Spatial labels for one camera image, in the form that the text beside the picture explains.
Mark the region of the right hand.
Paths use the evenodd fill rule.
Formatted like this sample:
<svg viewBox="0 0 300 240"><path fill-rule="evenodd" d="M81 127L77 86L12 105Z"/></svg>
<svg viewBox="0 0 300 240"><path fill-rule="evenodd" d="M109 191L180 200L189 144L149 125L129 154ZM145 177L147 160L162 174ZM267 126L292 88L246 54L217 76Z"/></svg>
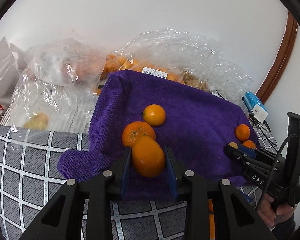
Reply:
<svg viewBox="0 0 300 240"><path fill-rule="evenodd" d="M257 211L261 219L269 228L273 228L276 224L286 222L290 219L295 211L295 208L288 204L280 205L276 210L273 210L271 207L271 203L273 202L274 198L268 194L265 194L260 208Z"/></svg>

